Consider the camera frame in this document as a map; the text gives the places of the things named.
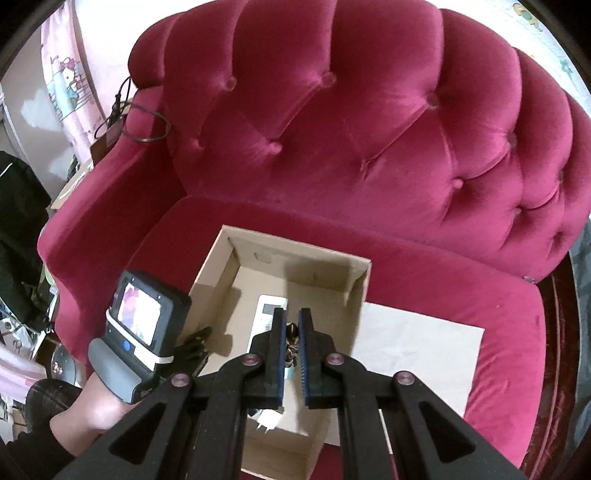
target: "sofa seat cushion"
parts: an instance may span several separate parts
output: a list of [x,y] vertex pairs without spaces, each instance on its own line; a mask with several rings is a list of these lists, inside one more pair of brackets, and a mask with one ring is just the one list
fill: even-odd
[[189,291],[224,224],[370,258],[367,301],[484,328],[465,419],[521,464],[544,374],[544,310],[535,285],[435,247],[296,212],[195,197],[169,210],[130,268]]

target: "screw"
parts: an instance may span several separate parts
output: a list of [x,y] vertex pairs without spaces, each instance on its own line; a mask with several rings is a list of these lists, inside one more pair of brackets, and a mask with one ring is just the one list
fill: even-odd
[[246,365],[247,367],[254,367],[255,365],[258,365],[260,361],[261,357],[256,353],[247,353],[242,356],[242,365]]
[[187,374],[176,374],[170,381],[173,387],[186,387],[189,385],[191,379]]
[[401,385],[412,385],[414,383],[414,375],[407,371],[398,372],[396,374],[396,381]]
[[340,353],[330,353],[326,355],[326,361],[329,365],[343,365],[345,357]]

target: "white paper sheet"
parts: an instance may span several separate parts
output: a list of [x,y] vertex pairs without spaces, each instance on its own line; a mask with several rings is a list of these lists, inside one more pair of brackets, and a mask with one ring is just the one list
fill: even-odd
[[[369,371],[408,370],[463,417],[484,329],[375,303],[364,303],[351,356]],[[332,412],[326,443],[339,445]]]

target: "sofa armrest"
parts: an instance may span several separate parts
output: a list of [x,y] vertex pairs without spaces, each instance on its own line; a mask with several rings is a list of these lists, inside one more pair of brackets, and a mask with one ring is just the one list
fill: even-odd
[[[157,110],[161,88],[134,102]],[[134,136],[161,135],[153,115],[134,109]],[[118,278],[150,229],[186,194],[166,141],[137,143],[122,136],[47,224],[38,250],[60,291],[56,332],[86,362],[89,342],[104,333],[105,310]]]

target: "pink velvet sofa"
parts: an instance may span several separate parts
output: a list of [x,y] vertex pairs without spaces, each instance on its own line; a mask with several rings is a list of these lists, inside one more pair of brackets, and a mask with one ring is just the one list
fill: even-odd
[[[485,329],[465,419],[520,466],[543,384],[536,283],[591,210],[591,121],[531,58],[422,0],[218,0],[137,41],[123,136],[39,252],[86,360],[120,273],[183,290],[223,224],[368,257],[367,300]],[[161,119],[129,114],[134,137]],[[339,478],[325,447],[314,477]]]

